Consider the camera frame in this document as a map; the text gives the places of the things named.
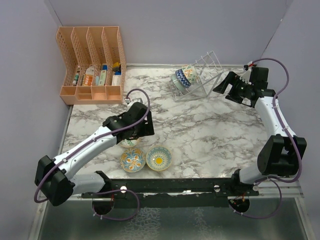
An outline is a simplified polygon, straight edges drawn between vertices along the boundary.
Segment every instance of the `wall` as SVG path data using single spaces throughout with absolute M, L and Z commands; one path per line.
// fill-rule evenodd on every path
M 292 0 L 49 0 L 64 26 L 120 26 L 127 63 L 260 57 Z
M 1 1 L 0 239 L 27 239 L 38 160 L 58 153 L 68 108 L 57 24 L 43 0 Z
M 279 101 L 289 125 L 307 141 L 300 184 L 317 239 L 320 239 L 319 10 L 319 0 L 293 1 L 262 56 L 282 61 L 289 71 L 290 83 Z M 273 62 L 260 65 L 269 67 L 269 86 L 279 90 L 286 81 L 281 66 Z

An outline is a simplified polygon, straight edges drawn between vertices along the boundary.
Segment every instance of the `marble surface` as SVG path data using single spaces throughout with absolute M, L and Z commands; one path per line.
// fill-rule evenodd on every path
M 267 140 L 263 123 L 254 108 L 226 100 L 212 92 L 209 98 L 174 102 L 170 76 L 176 68 L 128 68 L 124 91 L 141 88 L 151 100 L 155 134 L 137 145 L 145 153 L 153 145 L 171 150 L 173 162 L 161 172 L 147 165 L 136 173 L 122 170 L 120 156 L 126 148 L 118 145 L 99 154 L 78 173 L 101 170 L 109 178 L 224 178 L 254 163 Z M 240 68 L 224 69 L 242 72 Z M 146 98 L 133 92 L 131 98 Z M 63 146 L 67 151 L 90 136 L 109 116 L 127 110 L 120 105 L 75 105 Z

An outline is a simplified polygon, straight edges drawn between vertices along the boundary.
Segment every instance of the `organizer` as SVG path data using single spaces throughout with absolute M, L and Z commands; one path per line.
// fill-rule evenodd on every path
M 66 74 L 60 97 L 67 105 L 120 104 L 123 101 L 127 63 L 118 26 L 59 27 L 56 42 L 60 48 Z M 112 86 L 113 64 L 121 64 L 121 84 Z M 96 85 L 101 65 L 107 65 L 104 86 Z M 91 86 L 82 86 L 83 76 L 93 65 Z M 73 80 L 79 67 L 77 86 Z

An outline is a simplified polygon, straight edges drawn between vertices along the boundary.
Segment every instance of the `wire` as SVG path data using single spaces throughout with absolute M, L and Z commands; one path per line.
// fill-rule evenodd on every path
M 110 131 L 110 132 L 107 132 L 107 133 L 104 133 L 104 134 L 101 134 L 101 135 L 98 135 L 95 140 L 98 140 L 100 138 L 103 138 L 105 136 L 108 136 L 108 135 L 111 135 L 111 134 L 116 134 L 116 133 L 119 133 L 119 132 L 122 132 L 122 131 L 125 131 L 125 130 L 128 130 L 130 128 L 133 128 L 134 126 L 140 124 L 148 115 L 149 111 L 150 111 L 150 98 L 148 96 L 148 94 L 143 91 L 142 89 L 140 88 L 134 88 L 132 90 L 130 90 L 127 95 L 126 95 L 126 98 L 129 97 L 129 94 L 134 92 L 134 91 L 140 91 L 142 92 L 145 96 L 146 96 L 146 99 L 148 101 L 148 106 L 147 106 L 147 109 L 146 109 L 146 112 L 145 114 L 138 120 L 136 121 L 135 123 L 129 125 L 129 126 L 126 126 L 126 127 L 123 127 L 123 128 L 119 128 L 119 129 L 116 129 L 116 130 L 113 130 L 113 131 Z M 89 141 L 87 141 L 85 144 L 81 145 L 80 147 L 78 147 L 74 152 L 70 153 L 68 156 L 65 157 L 65 160 L 61 160 L 60 162 L 58 162 L 53 168 L 51 168 L 46 175 L 44 175 L 44 177 L 42 178 L 42 180 L 40 181 L 39 185 L 37 186 L 36 190 L 35 190 L 35 193 L 34 193 L 34 197 L 33 197 L 33 200 L 40 204 L 40 203 L 44 203 L 45 201 L 48 200 L 48 198 L 45 198 L 45 199 L 41 199 L 39 200 L 38 199 L 38 194 L 42 188 L 42 186 L 44 185 L 44 183 L 46 182 L 46 180 L 48 179 L 48 177 L 50 176 L 50 174 L 52 172 L 54 172 L 60 165 L 62 165 L 64 163 L 64 161 L 67 161 L 69 160 L 71 157 L 73 157 L 75 154 L 77 154 L 79 151 L 81 151 L 83 148 L 85 148 L 86 146 L 88 146 L 89 144 L 93 143 L 94 140 L 91 139 Z
M 301 173 L 302 173 L 302 159 L 301 159 L 301 155 L 300 155 L 299 150 L 298 150 L 298 146 L 297 146 L 297 144 L 295 143 L 295 140 L 294 140 L 293 136 L 291 136 L 290 132 L 288 131 L 287 126 L 285 125 L 284 121 L 282 120 L 281 115 L 280 115 L 280 113 L 279 113 L 279 111 L 278 111 L 278 108 L 277 108 L 277 106 L 276 106 L 276 99 L 277 99 L 277 97 L 279 96 L 280 93 L 282 93 L 282 92 L 287 88 L 287 86 L 288 86 L 288 84 L 289 84 L 289 73 L 288 73 L 288 70 L 287 70 L 286 66 L 285 66 L 281 61 L 279 61 L 279 60 L 277 60 L 277 59 L 274 59 L 274 58 L 265 57 L 265 58 L 257 59 L 257 60 L 252 61 L 252 64 L 253 64 L 253 63 L 256 63 L 256 62 L 259 62 L 259 61 L 262 61 L 262 60 L 274 61 L 274 62 L 280 64 L 280 65 L 282 66 L 282 68 L 284 69 L 284 71 L 285 71 L 285 75 L 286 75 L 285 85 L 284 85 L 283 88 L 280 89 L 280 91 L 278 91 L 278 92 L 274 95 L 274 97 L 273 97 L 273 99 L 272 99 L 272 105 L 273 105 L 273 109 L 274 109 L 274 111 L 275 111 L 275 115 L 276 115 L 276 117 L 278 118 L 282 129 L 283 129 L 284 132 L 287 134 L 287 136 L 289 137 L 289 139 L 290 139 L 290 141 L 291 141 L 291 143 L 292 143 L 292 146 L 293 146 L 293 148 L 294 148 L 295 154 L 296 154 L 297 159 L 298 159 L 298 166 L 299 166 L 299 167 L 298 167 L 298 172 L 297 172 L 296 176 L 295 176 L 293 179 L 291 179 L 291 180 L 284 180 L 284 179 L 282 179 L 282 178 L 280 178 L 280 177 L 277 177 L 277 176 L 268 176 L 267 179 L 276 179 L 276 180 L 278 180 L 278 181 L 280 181 L 280 182 L 289 184 L 289 183 L 293 183 L 293 182 L 297 181 L 297 180 L 300 178 Z M 258 183 L 258 182 L 261 182 L 261 181 L 263 181 L 263 180 L 265 180 L 265 178 L 258 179 L 258 180 L 256 180 L 255 182 Z
M 125 218 L 115 218 L 115 217 L 110 217 L 110 216 L 105 216 L 105 215 L 99 215 L 96 213 L 95 207 L 92 205 L 92 211 L 94 212 L 94 216 L 97 215 L 98 217 L 100 217 L 102 219 L 109 219 L 109 220 L 113 220 L 113 221 L 127 221 L 130 219 L 133 219 L 138 214 L 139 209 L 140 209 L 139 197 L 134 191 L 131 191 L 129 189 L 117 189 L 117 190 L 112 190 L 112 191 L 97 192 L 95 194 L 96 195 L 103 195 L 103 194 L 112 194 L 112 193 L 117 193 L 117 192 L 122 192 L 122 191 L 126 191 L 126 192 L 133 194 L 133 196 L 136 199 L 137 206 L 136 206 L 136 209 L 132 215 L 125 217 Z
M 236 213 L 236 214 L 238 214 L 240 216 L 249 218 L 249 219 L 268 219 L 268 218 L 271 218 L 271 217 L 275 216 L 279 212 L 280 207 L 282 205 L 282 192 L 281 192 L 281 189 L 280 189 L 279 185 L 274 180 L 270 179 L 270 181 L 273 182 L 276 185 L 276 187 L 278 188 L 280 201 L 279 201 L 279 204 L 276 207 L 276 209 L 272 213 L 270 213 L 269 215 L 267 215 L 267 216 L 252 216 L 252 215 L 244 214 L 243 212 L 238 212 L 237 210 L 233 209 L 230 204 L 229 204 L 229 207 L 233 210 L 234 213 Z

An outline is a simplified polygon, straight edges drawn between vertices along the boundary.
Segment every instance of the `stacked bowl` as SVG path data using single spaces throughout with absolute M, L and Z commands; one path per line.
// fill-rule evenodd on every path
M 176 88 L 186 94 L 189 92 L 187 89 L 198 81 L 199 76 L 195 66 L 186 65 L 176 70 L 171 78 Z

